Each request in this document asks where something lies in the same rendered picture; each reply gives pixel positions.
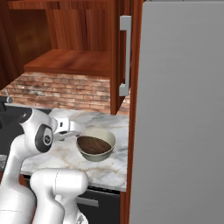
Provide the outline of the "wooden side panel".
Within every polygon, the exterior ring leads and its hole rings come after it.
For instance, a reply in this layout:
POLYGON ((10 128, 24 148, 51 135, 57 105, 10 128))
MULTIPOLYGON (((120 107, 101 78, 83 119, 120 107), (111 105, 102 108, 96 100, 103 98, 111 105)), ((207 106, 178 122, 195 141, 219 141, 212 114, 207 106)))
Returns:
POLYGON ((126 185, 126 191, 120 193, 121 196, 120 224, 130 224, 130 198, 131 198, 130 195, 131 195, 131 180, 133 172, 135 125, 136 125, 136 112, 137 112, 138 68, 139 68, 143 3, 144 0, 133 0, 127 185, 126 185))

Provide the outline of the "wooden cabinet door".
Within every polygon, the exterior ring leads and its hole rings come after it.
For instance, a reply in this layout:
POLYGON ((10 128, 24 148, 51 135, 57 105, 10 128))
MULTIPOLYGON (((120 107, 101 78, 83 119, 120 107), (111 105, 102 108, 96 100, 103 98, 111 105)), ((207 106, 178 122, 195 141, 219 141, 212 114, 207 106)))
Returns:
POLYGON ((24 72, 7 0, 0 0, 0 90, 24 72))
POLYGON ((125 81, 125 31, 120 30, 120 17, 132 13, 132 0, 109 0, 109 51, 110 51, 110 114, 115 115, 124 97, 119 95, 119 87, 125 81))

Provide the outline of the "black hob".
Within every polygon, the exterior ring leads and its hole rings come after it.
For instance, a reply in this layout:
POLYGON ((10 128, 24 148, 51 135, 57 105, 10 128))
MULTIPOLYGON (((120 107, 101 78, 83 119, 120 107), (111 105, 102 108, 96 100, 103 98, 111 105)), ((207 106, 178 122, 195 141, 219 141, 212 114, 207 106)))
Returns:
POLYGON ((0 115, 0 121, 0 155, 29 157, 52 147, 57 122, 43 110, 10 107, 5 116, 0 115))

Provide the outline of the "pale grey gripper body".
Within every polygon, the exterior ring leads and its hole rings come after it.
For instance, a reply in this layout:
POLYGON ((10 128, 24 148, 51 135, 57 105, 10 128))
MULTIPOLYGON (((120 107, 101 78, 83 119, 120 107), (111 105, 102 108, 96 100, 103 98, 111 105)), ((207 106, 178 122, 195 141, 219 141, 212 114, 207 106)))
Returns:
POLYGON ((74 121, 69 122, 69 130, 68 135, 71 136, 78 136, 82 133, 82 127, 74 121))

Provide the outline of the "black dishwasher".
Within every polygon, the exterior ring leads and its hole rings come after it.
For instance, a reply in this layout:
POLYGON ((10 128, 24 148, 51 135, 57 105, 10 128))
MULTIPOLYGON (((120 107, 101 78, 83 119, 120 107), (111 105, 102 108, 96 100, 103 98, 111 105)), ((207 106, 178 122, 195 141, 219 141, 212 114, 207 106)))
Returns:
POLYGON ((89 224, 120 224, 120 192, 89 186, 81 198, 98 200, 99 206, 85 206, 77 202, 89 224))

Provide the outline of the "beige bowl with brown inside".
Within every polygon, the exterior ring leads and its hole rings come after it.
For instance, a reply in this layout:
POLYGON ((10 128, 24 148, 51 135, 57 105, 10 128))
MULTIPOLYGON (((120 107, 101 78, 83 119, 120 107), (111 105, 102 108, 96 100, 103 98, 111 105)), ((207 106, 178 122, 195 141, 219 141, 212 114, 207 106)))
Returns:
POLYGON ((106 129, 89 128, 77 137, 76 144, 81 155, 90 162, 107 159, 116 145, 116 137, 106 129))

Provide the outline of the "grey fridge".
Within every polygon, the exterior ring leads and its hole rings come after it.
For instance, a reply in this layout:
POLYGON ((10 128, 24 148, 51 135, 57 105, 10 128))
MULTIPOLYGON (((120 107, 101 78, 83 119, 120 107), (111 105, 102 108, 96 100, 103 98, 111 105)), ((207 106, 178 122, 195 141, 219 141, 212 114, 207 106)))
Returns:
POLYGON ((224 224, 224 1, 145 2, 129 224, 224 224))

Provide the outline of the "open wooden cabinet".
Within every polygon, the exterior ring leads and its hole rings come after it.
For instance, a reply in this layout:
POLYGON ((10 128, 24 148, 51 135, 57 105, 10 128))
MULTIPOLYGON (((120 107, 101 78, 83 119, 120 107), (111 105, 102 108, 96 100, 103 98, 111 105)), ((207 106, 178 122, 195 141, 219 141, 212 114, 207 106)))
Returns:
POLYGON ((109 0, 7 0, 26 72, 110 77, 109 0))

